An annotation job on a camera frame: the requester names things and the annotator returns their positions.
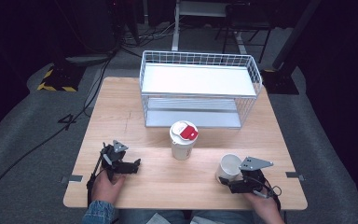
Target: human hand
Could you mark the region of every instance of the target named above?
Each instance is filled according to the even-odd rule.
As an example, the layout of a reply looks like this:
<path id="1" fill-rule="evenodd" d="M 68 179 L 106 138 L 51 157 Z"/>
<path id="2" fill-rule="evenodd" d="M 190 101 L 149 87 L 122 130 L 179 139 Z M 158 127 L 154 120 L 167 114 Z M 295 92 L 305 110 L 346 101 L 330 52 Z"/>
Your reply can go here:
<path id="1" fill-rule="evenodd" d="M 263 187 L 261 193 L 267 194 L 266 188 Z M 272 197 L 262 198 L 253 193 L 243 193 L 243 197 L 251 203 L 255 212 L 267 224 L 281 224 L 284 223 L 281 214 L 278 211 L 278 206 Z"/>
<path id="2" fill-rule="evenodd" d="M 91 199 L 115 204 L 125 179 L 125 175 L 114 175 L 112 181 L 110 181 L 107 172 L 102 170 L 95 179 Z"/>

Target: robotic arm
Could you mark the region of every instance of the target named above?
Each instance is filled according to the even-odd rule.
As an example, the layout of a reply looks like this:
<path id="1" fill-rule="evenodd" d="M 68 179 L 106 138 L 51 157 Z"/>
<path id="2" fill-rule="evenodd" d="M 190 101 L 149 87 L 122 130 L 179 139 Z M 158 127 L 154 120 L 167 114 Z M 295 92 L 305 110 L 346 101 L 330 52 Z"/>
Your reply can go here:
<path id="1" fill-rule="evenodd" d="M 273 197 L 278 205 L 278 210 L 281 210 L 281 203 L 278 199 L 280 194 L 276 194 L 272 187 L 267 186 L 267 179 L 264 177 L 262 168 L 273 165 L 271 161 L 263 161 L 253 157 L 246 157 L 240 165 L 242 173 L 242 180 L 229 181 L 228 179 L 219 177 L 220 183 L 229 187 L 231 193 L 253 193 L 263 198 Z"/>
<path id="2" fill-rule="evenodd" d="M 114 140 L 113 145 L 106 145 L 103 143 L 103 149 L 101 150 L 100 158 L 97 161 L 94 172 L 92 172 L 89 181 L 87 182 L 88 190 L 88 206 L 91 203 L 91 192 L 94 186 L 95 179 L 97 178 L 97 170 L 102 162 L 102 167 L 107 172 L 109 180 L 112 181 L 114 174 L 136 174 L 138 173 L 138 167 L 141 164 L 141 159 L 135 162 L 124 162 L 123 158 L 126 154 L 128 147 Z"/>

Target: chair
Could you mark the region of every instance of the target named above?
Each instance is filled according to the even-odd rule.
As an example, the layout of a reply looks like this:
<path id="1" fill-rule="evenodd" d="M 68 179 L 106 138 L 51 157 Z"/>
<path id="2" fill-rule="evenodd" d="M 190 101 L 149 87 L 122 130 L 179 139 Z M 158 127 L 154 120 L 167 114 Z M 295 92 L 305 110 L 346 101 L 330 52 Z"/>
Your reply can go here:
<path id="1" fill-rule="evenodd" d="M 226 19 L 223 27 L 226 28 L 226 33 L 222 53 L 225 53 L 226 51 L 228 33 L 230 32 L 235 32 L 237 34 L 241 34 L 241 32 L 254 32 L 252 37 L 248 40 L 248 42 L 250 42 L 259 31 L 267 31 L 264 44 L 247 43 L 248 46 L 263 46 L 258 60 L 258 62 L 261 63 L 266 45 L 269 41 L 269 34 L 271 33 L 272 25 L 269 22 L 268 15 L 260 5 L 251 2 L 239 2 L 227 5 Z M 217 39 L 223 27 L 219 29 L 219 32 L 214 39 Z"/>

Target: dark background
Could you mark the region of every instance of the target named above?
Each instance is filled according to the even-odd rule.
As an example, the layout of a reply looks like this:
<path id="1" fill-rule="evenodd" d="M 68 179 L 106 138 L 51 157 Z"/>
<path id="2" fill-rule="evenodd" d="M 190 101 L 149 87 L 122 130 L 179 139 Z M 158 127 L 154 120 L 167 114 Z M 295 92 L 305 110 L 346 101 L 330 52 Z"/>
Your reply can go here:
<path id="1" fill-rule="evenodd" d="M 44 0 L 35 5 L 31 1 L 0 0 L 0 120 L 29 93 L 27 79 L 39 68 L 54 62 L 60 55 L 90 53 L 74 35 L 75 31 L 87 39 L 84 36 L 87 26 L 79 23 L 71 1 L 59 2 L 66 18 L 55 1 Z M 142 1 L 130 2 L 136 5 L 138 21 Z M 287 1 L 286 11 L 282 12 L 286 17 L 277 18 L 277 26 L 295 26 L 300 17 L 298 11 L 308 2 Z M 174 1 L 149 0 L 147 6 L 150 25 L 172 21 Z M 73 26 L 74 31 L 68 22 L 77 24 Z M 100 37 L 108 39 L 107 42 L 114 41 L 112 30 L 123 25 L 122 22 L 110 18 L 94 29 L 107 31 Z M 51 33 L 43 37 L 41 34 L 46 31 Z M 48 45 L 56 47 L 55 54 Z M 95 48 L 106 49 L 107 46 Z M 321 1 L 284 64 L 301 69 L 312 107 L 358 187 L 358 1 Z M 334 183 L 324 187 L 333 188 Z"/>

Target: cup lid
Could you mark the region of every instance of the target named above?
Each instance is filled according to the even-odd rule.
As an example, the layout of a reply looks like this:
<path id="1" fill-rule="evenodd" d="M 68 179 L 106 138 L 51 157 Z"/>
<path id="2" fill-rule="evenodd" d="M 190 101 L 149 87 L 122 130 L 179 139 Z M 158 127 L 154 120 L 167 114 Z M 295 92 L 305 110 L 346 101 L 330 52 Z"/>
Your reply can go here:
<path id="1" fill-rule="evenodd" d="M 194 140 L 199 132 L 197 129 L 186 121 L 178 121 L 172 126 L 172 133 L 180 136 L 183 140 Z"/>

